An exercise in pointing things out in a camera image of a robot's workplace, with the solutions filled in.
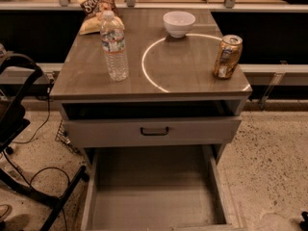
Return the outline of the grey drawer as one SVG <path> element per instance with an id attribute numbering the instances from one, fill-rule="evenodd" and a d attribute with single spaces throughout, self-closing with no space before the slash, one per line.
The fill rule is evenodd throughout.
<path id="1" fill-rule="evenodd" d="M 64 128 L 77 148 L 222 144 L 233 140 L 238 116 L 66 120 Z"/>
<path id="2" fill-rule="evenodd" d="M 246 231 L 231 222 L 208 145 L 94 154 L 81 231 Z"/>

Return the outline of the grey wooden drawer cabinet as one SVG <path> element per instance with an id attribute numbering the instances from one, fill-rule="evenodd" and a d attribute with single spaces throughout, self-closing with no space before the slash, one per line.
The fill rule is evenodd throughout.
<path id="1" fill-rule="evenodd" d="M 240 69 L 228 80 L 213 74 L 218 27 L 194 9 L 192 31 L 170 36 L 163 9 L 123 9 L 129 75 L 110 79 L 100 36 L 74 40 L 51 96 L 63 120 L 238 116 L 251 87 Z"/>

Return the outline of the grey top drawer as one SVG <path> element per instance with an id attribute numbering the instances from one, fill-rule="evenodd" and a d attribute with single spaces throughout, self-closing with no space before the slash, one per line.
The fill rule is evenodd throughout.
<path id="1" fill-rule="evenodd" d="M 77 148 L 222 144 L 233 140 L 238 116 L 66 120 L 64 128 Z"/>

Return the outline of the white ceramic bowl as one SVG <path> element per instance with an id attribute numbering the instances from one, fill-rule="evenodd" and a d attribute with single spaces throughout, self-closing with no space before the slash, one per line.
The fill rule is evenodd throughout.
<path id="1" fill-rule="evenodd" d="M 167 32 L 174 38 L 182 38 L 195 23 L 195 16 L 191 13 L 173 11 L 165 13 L 163 21 Z"/>

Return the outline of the clear plastic water bottle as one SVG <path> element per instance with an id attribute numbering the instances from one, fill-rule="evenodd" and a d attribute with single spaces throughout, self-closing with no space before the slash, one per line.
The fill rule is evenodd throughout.
<path id="1" fill-rule="evenodd" d="M 126 79 L 129 67 L 124 27 L 113 11 L 102 13 L 100 37 L 110 78 L 114 81 Z"/>

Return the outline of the gold soda can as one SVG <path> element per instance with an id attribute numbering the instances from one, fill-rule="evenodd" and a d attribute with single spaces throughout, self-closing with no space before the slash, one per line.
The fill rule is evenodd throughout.
<path id="1" fill-rule="evenodd" d="M 236 35 L 222 38 L 215 61 L 214 75 L 220 79 L 229 79 L 238 66 L 243 51 L 243 40 Z"/>

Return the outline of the brown chip bag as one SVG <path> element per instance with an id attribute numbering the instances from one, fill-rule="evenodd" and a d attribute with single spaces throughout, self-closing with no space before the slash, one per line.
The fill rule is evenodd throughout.
<path id="1" fill-rule="evenodd" d="M 102 24 L 102 14 L 105 11 L 113 11 L 115 20 L 121 27 L 124 27 L 116 7 L 115 0 L 77 0 L 83 12 L 85 19 L 79 30 L 80 35 L 99 33 Z"/>

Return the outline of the black object floor corner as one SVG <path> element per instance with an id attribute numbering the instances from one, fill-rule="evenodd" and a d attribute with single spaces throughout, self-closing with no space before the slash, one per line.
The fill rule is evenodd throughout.
<path id="1" fill-rule="evenodd" d="M 308 213 L 302 212 L 303 221 L 299 224 L 302 231 L 308 231 Z"/>

